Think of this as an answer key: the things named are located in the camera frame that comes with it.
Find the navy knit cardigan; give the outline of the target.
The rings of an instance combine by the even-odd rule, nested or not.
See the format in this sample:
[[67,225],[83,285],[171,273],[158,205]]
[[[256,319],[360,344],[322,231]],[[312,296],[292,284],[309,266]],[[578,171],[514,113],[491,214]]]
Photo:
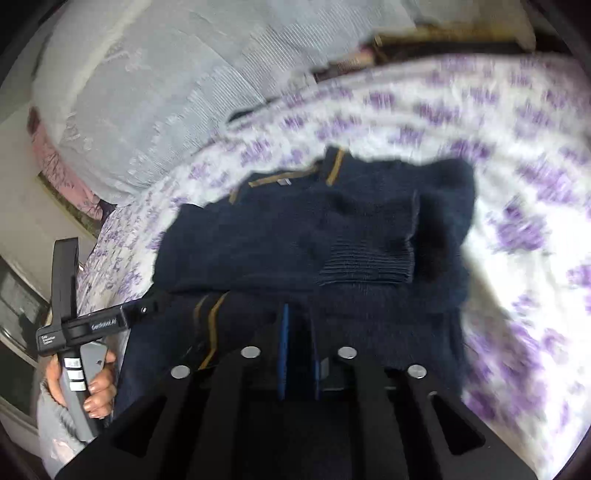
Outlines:
[[463,159],[366,162],[331,147],[311,170],[253,175],[215,203],[181,206],[151,286],[173,299],[132,329],[116,411],[193,343],[213,361],[283,315],[311,321],[321,356],[348,345],[386,367],[420,364],[460,393],[460,251],[475,199]]

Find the grey striped sleeve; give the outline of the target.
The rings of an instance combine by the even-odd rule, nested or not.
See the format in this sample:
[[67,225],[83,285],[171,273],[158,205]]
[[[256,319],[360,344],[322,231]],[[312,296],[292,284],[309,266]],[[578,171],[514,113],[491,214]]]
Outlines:
[[40,382],[37,427],[42,463],[54,479],[87,443],[79,440],[69,411],[51,396],[46,380]]

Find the pink floral fabric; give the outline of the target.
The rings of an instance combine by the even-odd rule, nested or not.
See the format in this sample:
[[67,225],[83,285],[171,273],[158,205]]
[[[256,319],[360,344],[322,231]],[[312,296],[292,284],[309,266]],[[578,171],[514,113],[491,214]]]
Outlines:
[[49,184],[78,211],[92,220],[102,221],[104,211],[99,197],[61,159],[35,107],[29,110],[27,131],[35,160]]

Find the white lace pillow cover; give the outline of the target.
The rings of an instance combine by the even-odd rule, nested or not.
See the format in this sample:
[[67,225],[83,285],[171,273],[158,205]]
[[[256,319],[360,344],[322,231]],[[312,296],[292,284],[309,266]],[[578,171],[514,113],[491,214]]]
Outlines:
[[64,162],[122,203],[233,112],[280,96],[377,31],[413,25],[400,1],[70,1],[33,102]]

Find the purple floral bed sheet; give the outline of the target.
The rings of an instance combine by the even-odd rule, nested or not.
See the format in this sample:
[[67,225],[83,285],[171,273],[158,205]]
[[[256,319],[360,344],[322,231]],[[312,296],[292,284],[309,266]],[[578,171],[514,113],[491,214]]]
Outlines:
[[142,296],[184,203],[255,172],[303,169],[329,145],[366,160],[462,157],[478,183],[463,247],[467,405],[551,479],[590,426],[590,86],[553,55],[450,55],[290,94],[116,209],[78,280],[89,313]]

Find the brown patterned headboard bedding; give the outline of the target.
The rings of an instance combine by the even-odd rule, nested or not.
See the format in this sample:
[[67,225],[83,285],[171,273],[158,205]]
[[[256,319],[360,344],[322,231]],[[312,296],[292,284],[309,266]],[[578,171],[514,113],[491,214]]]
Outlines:
[[408,33],[379,32],[345,57],[315,67],[311,76],[322,82],[377,66],[436,55],[572,54],[559,37],[541,30],[532,33],[533,44],[527,46],[510,28],[484,23],[421,24]]

